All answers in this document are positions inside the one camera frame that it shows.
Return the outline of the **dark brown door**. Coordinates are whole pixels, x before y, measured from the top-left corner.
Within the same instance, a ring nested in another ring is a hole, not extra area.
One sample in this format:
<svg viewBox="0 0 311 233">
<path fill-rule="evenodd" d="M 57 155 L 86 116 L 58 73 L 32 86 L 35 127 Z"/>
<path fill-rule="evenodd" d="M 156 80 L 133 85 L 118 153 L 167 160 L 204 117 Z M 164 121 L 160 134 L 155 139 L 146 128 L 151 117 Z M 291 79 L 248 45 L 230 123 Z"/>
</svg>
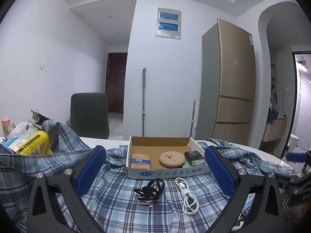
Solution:
<svg viewBox="0 0 311 233">
<path fill-rule="evenodd" d="M 123 113 L 127 53 L 108 53 L 105 93 L 110 113 Z"/>
</svg>

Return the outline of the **white toilet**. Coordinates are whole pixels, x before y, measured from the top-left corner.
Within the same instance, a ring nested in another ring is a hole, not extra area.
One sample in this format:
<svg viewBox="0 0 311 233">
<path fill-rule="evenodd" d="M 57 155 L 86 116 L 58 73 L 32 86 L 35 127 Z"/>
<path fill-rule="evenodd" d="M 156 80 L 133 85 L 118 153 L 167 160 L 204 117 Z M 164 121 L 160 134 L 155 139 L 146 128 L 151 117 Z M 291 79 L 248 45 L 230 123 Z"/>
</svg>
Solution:
<svg viewBox="0 0 311 233">
<path fill-rule="evenodd" d="M 289 139 L 289 148 L 288 151 L 291 153 L 295 147 L 297 146 L 297 143 L 299 141 L 299 138 L 293 134 L 290 134 L 290 139 Z"/>
</svg>

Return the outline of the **white cardboard tray box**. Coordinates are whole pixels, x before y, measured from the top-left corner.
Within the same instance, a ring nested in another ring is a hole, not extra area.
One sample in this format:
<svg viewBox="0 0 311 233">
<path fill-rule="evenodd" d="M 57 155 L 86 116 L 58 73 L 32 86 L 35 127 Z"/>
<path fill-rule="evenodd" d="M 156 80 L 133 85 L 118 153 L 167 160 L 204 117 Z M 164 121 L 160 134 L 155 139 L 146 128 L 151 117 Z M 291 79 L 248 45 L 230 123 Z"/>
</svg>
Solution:
<svg viewBox="0 0 311 233">
<path fill-rule="evenodd" d="M 210 173 L 205 159 L 196 165 L 187 161 L 185 153 L 192 151 L 204 156 L 204 149 L 192 138 L 131 136 L 127 177 L 135 180 L 175 179 Z"/>
</svg>

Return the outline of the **gold three-door refrigerator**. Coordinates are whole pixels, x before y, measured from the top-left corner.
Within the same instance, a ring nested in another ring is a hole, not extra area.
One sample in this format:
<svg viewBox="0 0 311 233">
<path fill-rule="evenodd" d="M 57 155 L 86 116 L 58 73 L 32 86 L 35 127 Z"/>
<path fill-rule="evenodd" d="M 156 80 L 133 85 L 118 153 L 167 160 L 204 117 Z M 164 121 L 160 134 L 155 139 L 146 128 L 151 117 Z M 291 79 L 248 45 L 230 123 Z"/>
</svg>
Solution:
<svg viewBox="0 0 311 233">
<path fill-rule="evenodd" d="M 218 19 L 202 36 L 201 91 L 195 138 L 247 144 L 255 86 L 252 35 Z"/>
</svg>

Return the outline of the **black small box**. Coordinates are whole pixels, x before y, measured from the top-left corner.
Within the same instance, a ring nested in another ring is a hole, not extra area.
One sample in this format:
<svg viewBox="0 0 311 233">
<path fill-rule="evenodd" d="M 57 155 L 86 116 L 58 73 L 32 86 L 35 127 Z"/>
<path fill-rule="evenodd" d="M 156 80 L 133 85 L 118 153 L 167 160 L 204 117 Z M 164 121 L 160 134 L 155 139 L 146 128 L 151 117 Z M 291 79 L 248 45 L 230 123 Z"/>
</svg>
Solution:
<svg viewBox="0 0 311 233">
<path fill-rule="evenodd" d="M 191 166 L 203 165 L 205 163 L 204 156 L 196 150 L 186 151 L 184 156 Z"/>
</svg>

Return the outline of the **dark grey chair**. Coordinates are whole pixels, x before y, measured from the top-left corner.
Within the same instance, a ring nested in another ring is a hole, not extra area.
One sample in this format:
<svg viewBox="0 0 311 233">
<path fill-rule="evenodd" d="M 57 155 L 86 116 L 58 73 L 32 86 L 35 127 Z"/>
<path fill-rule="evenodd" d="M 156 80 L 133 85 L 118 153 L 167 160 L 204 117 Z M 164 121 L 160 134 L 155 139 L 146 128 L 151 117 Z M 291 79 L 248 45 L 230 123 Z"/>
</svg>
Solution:
<svg viewBox="0 0 311 233">
<path fill-rule="evenodd" d="M 105 93 L 75 93 L 71 96 L 70 126 L 80 137 L 108 139 L 108 101 Z"/>
</svg>

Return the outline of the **blue plaid shirt cloth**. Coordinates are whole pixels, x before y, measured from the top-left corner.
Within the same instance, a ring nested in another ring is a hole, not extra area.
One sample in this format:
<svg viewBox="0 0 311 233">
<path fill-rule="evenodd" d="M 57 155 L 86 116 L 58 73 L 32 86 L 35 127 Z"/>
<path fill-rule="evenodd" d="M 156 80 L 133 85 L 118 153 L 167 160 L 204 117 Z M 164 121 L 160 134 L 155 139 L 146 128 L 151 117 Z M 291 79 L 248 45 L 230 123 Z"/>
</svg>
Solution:
<svg viewBox="0 0 311 233">
<path fill-rule="evenodd" d="M 59 175 L 74 168 L 94 148 L 86 145 L 76 133 L 56 121 L 46 121 L 43 130 L 50 140 L 50 155 L 20 155 L 1 147 L 1 232 L 10 232 L 14 223 L 27 232 L 27 212 L 31 191 L 38 173 Z M 250 175 L 273 173 L 294 178 L 297 173 L 288 167 L 262 160 L 257 154 L 219 139 L 211 139 L 223 158 Z M 133 180 L 127 177 L 128 148 L 105 149 L 106 160 L 90 190 L 81 200 L 103 229 L 103 232 L 208 232 L 220 216 L 230 197 L 223 194 L 210 173 L 175 179 Z M 284 188 L 279 187 L 284 211 L 284 232 L 291 232 L 300 221 L 303 206 L 289 205 Z M 252 205 L 249 194 L 236 224 L 242 226 Z M 62 212 L 71 229 L 78 227 L 61 194 L 57 195 Z"/>
</svg>

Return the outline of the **yellow packet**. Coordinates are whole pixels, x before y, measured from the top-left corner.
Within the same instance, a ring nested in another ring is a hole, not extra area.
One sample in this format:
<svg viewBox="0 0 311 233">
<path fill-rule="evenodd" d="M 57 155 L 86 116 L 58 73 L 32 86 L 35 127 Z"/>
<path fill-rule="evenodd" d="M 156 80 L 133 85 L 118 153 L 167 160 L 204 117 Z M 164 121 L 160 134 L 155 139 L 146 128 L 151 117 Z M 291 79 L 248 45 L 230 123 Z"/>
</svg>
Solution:
<svg viewBox="0 0 311 233">
<path fill-rule="evenodd" d="M 20 155 L 49 155 L 49 138 L 44 131 L 38 131 L 17 149 Z"/>
</svg>

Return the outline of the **clear plastic bag items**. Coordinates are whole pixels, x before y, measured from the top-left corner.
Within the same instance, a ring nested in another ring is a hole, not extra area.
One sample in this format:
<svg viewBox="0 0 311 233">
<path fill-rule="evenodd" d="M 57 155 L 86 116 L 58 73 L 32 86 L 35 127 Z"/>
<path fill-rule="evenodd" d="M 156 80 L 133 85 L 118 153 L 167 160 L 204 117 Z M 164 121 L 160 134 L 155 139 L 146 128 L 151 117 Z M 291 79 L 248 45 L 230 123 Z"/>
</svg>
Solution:
<svg viewBox="0 0 311 233">
<path fill-rule="evenodd" d="M 20 123 L 8 135 L 1 144 L 14 152 L 17 152 L 26 141 L 31 138 L 38 129 L 29 123 Z"/>
</svg>

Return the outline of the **orange blue small box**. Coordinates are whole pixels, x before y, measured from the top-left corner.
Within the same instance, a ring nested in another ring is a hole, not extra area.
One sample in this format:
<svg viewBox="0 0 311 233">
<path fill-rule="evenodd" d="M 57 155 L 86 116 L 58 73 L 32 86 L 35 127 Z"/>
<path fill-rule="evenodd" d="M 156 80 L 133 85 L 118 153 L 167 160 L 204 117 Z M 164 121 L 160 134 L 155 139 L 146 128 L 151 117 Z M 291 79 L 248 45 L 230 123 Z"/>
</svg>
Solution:
<svg viewBox="0 0 311 233">
<path fill-rule="evenodd" d="M 130 168 L 133 169 L 150 169 L 151 161 L 150 156 L 146 154 L 132 154 L 130 160 Z"/>
</svg>

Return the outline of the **wall electrical panel box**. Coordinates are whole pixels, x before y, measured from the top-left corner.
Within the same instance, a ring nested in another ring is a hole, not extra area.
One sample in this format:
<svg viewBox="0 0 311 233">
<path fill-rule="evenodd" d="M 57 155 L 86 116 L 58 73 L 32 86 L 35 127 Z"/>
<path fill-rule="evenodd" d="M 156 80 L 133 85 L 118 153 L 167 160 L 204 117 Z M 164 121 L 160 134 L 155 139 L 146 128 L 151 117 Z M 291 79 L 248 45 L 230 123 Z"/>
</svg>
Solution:
<svg viewBox="0 0 311 233">
<path fill-rule="evenodd" d="M 155 29 L 156 37 L 165 37 L 180 40 L 181 38 L 181 11 L 158 8 Z"/>
</svg>

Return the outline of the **round tan cookie-shaped object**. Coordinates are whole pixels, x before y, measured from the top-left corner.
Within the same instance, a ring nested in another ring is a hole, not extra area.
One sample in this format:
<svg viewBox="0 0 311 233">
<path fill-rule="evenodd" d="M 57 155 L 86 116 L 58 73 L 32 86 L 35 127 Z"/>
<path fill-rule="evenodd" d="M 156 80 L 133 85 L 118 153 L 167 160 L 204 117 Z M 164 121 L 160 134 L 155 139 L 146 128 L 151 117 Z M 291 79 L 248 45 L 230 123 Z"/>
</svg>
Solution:
<svg viewBox="0 0 311 233">
<path fill-rule="evenodd" d="M 178 151 L 165 151 L 160 155 L 159 162 L 162 166 L 167 168 L 179 168 L 184 165 L 184 154 Z"/>
</svg>

